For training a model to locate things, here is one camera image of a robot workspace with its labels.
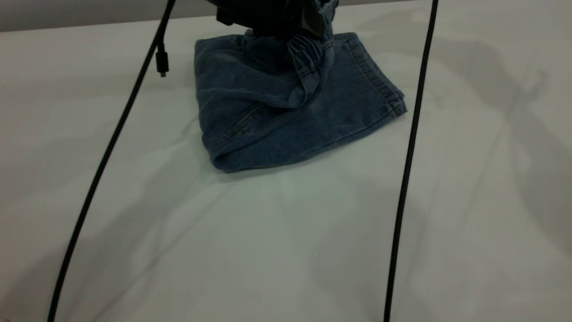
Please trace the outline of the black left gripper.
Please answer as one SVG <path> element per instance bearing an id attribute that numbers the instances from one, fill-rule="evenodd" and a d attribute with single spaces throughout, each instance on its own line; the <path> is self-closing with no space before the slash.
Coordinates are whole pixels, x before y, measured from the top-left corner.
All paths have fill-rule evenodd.
<path id="1" fill-rule="evenodd" d="M 257 37 L 313 35 L 304 16 L 308 0 L 211 0 L 216 20 L 224 25 L 250 28 Z"/>

